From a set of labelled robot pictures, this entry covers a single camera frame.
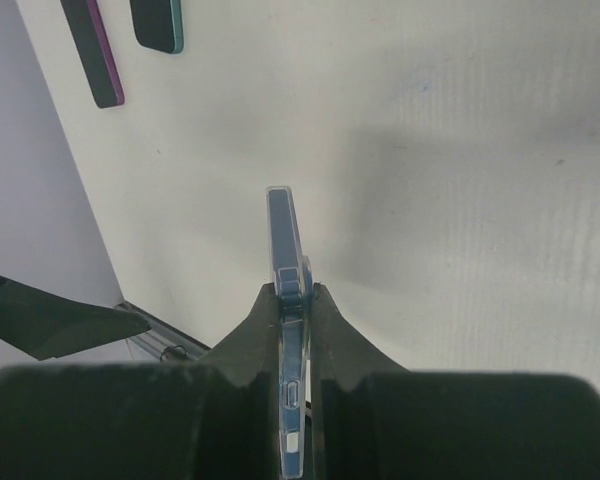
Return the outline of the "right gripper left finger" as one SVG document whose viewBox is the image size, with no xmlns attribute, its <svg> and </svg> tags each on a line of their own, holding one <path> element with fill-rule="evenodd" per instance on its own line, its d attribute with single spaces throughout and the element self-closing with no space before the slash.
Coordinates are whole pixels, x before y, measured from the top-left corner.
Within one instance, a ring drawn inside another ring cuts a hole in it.
<svg viewBox="0 0 600 480">
<path fill-rule="evenodd" d="M 264 285 L 196 361 L 0 371 L 0 479 L 276 479 L 278 314 Z"/>
</svg>

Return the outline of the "black phone clear case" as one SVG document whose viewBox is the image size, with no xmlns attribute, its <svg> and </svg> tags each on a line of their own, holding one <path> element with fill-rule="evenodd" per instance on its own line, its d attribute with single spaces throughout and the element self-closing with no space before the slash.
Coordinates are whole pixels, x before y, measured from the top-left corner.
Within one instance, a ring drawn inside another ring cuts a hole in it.
<svg viewBox="0 0 600 480">
<path fill-rule="evenodd" d="M 299 479 L 304 470 L 308 317 L 312 276 L 303 254 L 292 191 L 266 192 L 271 278 L 279 305 L 279 452 L 281 476 Z"/>
</svg>

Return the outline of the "phone from beige case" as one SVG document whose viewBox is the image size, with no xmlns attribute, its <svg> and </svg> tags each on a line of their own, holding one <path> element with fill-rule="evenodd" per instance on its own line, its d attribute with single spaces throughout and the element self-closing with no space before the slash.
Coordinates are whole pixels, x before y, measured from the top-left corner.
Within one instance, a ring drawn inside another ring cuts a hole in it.
<svg viewBox="0 0 600 480">
<path fill-rule="evenodd" d="M 184 49 L 180 0 L 130 0 L 137 42 L 147 49 L 175 55 Z"/>
</svg>

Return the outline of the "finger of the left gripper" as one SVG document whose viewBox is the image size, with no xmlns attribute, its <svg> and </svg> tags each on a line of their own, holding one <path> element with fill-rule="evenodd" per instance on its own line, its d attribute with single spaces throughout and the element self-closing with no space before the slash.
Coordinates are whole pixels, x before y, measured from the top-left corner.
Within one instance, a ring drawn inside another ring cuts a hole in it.
<svg viewBox="0 0 600 480">
<path fill-rule="evenodd" d="M 72 301 L 0 275 L 0 339 L 37 360 L 72 355 L 150 329 L 136 313 Z"/>
</svg>

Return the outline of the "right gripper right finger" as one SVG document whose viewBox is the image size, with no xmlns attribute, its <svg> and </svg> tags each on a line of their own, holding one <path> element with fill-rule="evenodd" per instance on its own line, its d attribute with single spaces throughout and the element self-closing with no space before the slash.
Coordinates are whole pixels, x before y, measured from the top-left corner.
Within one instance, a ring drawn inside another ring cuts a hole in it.
<svg viewBox="0 0 600 480">
<path fill-rule="evenodd" d="M 600 479 L 600 395 L 567 375 L 412 372 L 316 285 L 318 479 Z"/>
</svg>

